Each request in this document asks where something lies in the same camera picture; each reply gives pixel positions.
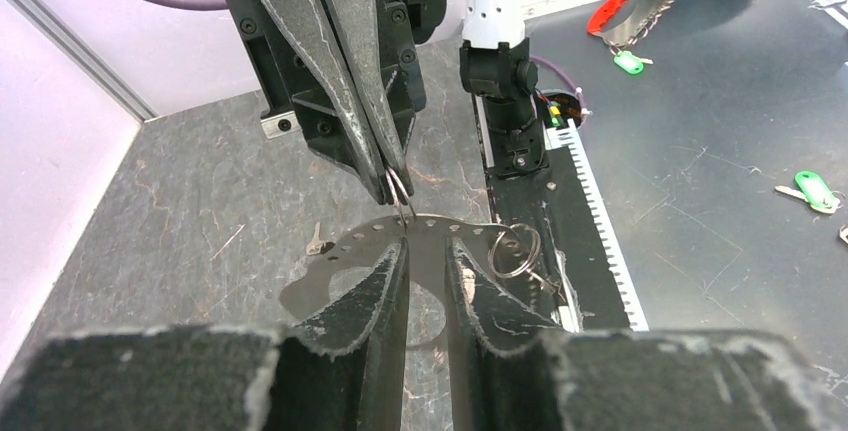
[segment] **aluminum frame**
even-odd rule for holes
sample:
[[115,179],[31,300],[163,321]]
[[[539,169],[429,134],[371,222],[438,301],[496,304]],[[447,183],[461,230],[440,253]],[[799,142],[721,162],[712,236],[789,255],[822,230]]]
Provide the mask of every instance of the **aluminum frame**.
[[41,0],[8,0],[139,123],[158,115]]

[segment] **small key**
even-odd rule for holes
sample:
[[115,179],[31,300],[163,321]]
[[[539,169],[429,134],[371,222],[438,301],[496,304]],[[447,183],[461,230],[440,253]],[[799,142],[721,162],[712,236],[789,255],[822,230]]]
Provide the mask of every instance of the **small key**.
[[[809,204],[809,201],[807,201],[807,196],[804,195],[804,193],[802,193],[801,191],[799,191],[797,189],[792,189],[789,186],[775,186],[774,190],[777,191],[778,193],[782,193],[782,194],[785,194],[787,196],[792,196],[795,199],[800,199],[801,201]],[[831,206],[829,208],[824,208],[824,207],[810,205],[810,207],[813,208],[814,210],[820,212],[820,213],[833,214],[833,213],[836,212],[836,208],[838,206]]]
[[315,256],[316,254],[321,254],[321,250],[324,249],[324,241],[321,240],[321,221],[315,223],[315,234],[312,235],[312,241],[306,245],[306,255],[307,256]]

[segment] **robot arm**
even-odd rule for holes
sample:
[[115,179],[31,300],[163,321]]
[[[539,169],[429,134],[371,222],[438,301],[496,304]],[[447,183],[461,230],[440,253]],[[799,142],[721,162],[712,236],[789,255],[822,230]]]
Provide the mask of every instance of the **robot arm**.
[[269,115],[293,114],[309,148],[357,175],[378,203],[406,204],[406,146],[425,105],[415,44],[441,22],[446,0],[227,3]]
[[462,39],[478,49],[510,48],[524,41],[521,0],[466,0]]
[[[309,148],[357,175],[378,203],[408,204],[406,148],[426,103],[415,44],[441,23],[446,0],[227,4],[269,115],[293,114]],[[509,141],[507,174],[532,172],[543,149],[528,143],[544,140],[529,138],[538,131],[530,99],[536,79],[519,0],[468,0],[463,39],[463,85],[484,98],[492,133]]]

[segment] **metal key ring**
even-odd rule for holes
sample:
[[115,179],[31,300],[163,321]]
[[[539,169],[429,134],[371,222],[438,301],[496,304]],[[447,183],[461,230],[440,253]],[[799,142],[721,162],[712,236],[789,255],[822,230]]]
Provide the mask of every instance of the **metal key ring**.
[[836,190],[831,191],[830,194],[833,195],[833,197],[835,197],[837,199],[838,199],[838,196],[836,196],[837,194],[839,196],[842,196],[842,201],[840,201],[839,204],[836,205],[836,209],[842,209],[842,207],[845,206],[845,201],[848,200],[848,196],[845,196],[845,193],[843,193],[842,191],[836,191]]
[[409,206],[409,212],[412,213],[412,220],[415,221],[418,218],[418,215],[415,214],[415,208],[412,207],[412,200],[409,199],[409,193],[406,192],[406,186],[403,185],[403,181],[400,180],[400,177],[394,169],[387,168],[386,172],[388,172],[391,179],[394,180],[398,191],[400,191],[401,196],[403,196],[404,201],[406,201],[406,205]]
[[509,227],[513,233],[516,229],[521,228],[530,233],[531,241],[530,241],[530,249],[527,253],[527,258],[515,269],[508,273],[501,273],[497,269],[495,269],[495,250],[498,249],[498,244],[500,244],[501,240],[504,236],[506,236],[507,231],[501,231],[498,234],[498,237],[495,239],[495,243],[489,249],[489,268],[495,273],[495,276],[501,279],[510,279],[516,276],[519,276],[523,273],[531,271],[533,269],[534,263],[539,258],[539,254],[542,249],[542,237],[539,235],[539,232],[533,229],[531,226],[528,226],[524,223],[515,223]]
[[406,229],[406,217],[403,215],[403,205],[400,203],[400,200],[397,197],[397,191],[395,190],[394,180],[391,177],[391,173],[386,175],[386,184],[389,186],[389,192],[392,193],[392,204],[395,206],[395,210],[398,212],[398,217],[400,218],[400,222],[403,225],[403,229]]

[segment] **screw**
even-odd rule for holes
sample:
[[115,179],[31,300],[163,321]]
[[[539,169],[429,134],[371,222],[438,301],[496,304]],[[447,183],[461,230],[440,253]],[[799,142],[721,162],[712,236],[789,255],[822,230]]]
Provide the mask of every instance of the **screw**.
[[396,9],[392,11],[392,21],[395,23],[402,23],[406,20],[406,13],[403,12],[402,9]]
[[318,121],[318,132],[327,136],[333,132],[333,125],[329,121]]
[[256,32],[256,23],[250,18],[242,19],[239,29],[245,34],[253,34]]
[[411,49],[404,50],[404,52],[400,54],[400,60],[406,64],[415,61],[415,51]]

